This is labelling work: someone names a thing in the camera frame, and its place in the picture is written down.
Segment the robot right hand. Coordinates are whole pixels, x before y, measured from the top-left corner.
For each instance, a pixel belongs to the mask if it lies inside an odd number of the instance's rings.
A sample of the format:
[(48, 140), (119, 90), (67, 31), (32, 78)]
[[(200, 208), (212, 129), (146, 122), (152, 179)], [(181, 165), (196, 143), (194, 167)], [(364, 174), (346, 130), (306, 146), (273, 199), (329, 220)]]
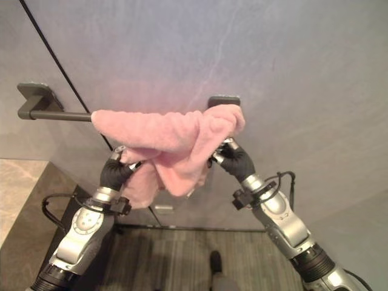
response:
[(256, 173), (251, 157), (234, 138), (225, 139), (210, 159), (234, 176), (239, 183)]

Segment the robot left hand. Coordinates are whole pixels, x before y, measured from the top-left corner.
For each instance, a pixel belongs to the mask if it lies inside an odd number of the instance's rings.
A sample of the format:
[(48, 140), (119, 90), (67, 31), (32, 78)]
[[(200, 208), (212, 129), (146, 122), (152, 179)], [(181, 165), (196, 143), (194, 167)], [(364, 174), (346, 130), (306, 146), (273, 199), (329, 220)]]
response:
[(99, 179), (99, 186), (120, 191), (122, 185), (140, 168), (141, 161), (126, 164), (121, 162), (126, 146), (116, 147), (105, 162)]

